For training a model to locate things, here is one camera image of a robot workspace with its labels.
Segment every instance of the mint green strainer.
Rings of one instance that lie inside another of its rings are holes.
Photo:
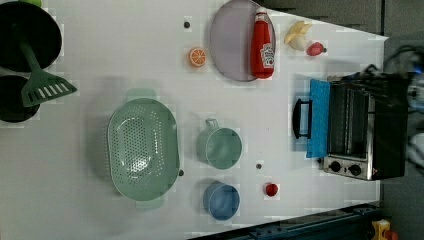
[[[151,90],[130,90],[127,103],[116,110],[108,126],[113,183],[122,195],[136,201],[162,196],[174,184],[180,167],[175,118],[152,98]]]

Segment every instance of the toy orange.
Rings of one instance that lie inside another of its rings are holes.
[[[193,67],[201,67],[205,65],[206,62],[206,52],[205,50],[195,47],[190,50],[188,53],[188,60]]]

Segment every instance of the spatula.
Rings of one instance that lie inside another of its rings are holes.
[[[31,68],[31,77],[21,91],[25,107],[32,107],[77,91],[77,88],[65,79],[50,74],[40,67],[25,33],[17,24],[12,26],[12,32]]]

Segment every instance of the strainer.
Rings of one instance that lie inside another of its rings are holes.
[[[136,201],[162,196],[180,167],[177,123],[171,111],[153,98],[153,90],[130,90],[127,103],[116,110],[108,126],[113,183]]]

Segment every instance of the small blue bowl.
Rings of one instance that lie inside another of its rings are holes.
[[[233,186],[221,182],[212,183],[203,195],[203,206],[216,220],[225,221],[236,214],[240,196]]]

